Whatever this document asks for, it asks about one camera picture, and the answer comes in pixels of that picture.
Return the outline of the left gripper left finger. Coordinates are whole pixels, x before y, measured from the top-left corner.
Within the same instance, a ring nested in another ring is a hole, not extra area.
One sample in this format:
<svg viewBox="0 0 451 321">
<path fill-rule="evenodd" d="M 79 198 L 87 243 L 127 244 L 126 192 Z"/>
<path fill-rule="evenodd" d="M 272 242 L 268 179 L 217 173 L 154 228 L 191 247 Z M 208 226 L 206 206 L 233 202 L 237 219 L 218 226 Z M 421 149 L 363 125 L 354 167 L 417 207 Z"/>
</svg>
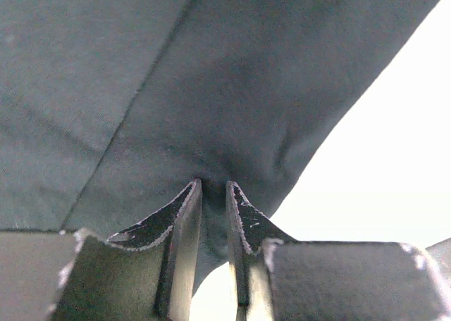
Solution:
<svg viewBox="0 0 451 321">
<path fill-rule="evenodd" d="M 202 184 L 102 239 L 75 232 L 1 232 L 2 320 L 188 320 Z"/>
</svg>

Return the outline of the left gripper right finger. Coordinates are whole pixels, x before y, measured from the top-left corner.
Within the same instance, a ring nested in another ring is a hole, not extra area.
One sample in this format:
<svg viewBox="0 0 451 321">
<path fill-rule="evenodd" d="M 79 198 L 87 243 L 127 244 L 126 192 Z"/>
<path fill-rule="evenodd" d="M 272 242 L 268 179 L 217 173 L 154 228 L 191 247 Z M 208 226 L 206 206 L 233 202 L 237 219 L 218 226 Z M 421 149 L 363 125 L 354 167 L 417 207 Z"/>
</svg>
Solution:
<svg viewBox="0 0 451 321">
<path fill-rule="evenodd" d="M 449 320 L 443 266 L 411 244 L 298 241 L 226 186 L 238 320 Z"/>
</svg>

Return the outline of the black t shirt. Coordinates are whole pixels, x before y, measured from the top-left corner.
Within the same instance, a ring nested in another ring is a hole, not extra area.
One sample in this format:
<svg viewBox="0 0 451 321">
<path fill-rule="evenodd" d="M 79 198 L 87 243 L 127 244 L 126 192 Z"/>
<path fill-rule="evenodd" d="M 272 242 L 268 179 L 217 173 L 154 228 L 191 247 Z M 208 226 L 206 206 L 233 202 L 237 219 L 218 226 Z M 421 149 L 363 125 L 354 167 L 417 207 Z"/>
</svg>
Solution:
<svg viewBox="0 0 451 321">
<path fill-rule="evenodd" d="M 202 181 L 273 215 L 440 0 L 1 0 L 1 227 L 110 236 Z"/>
</svg>

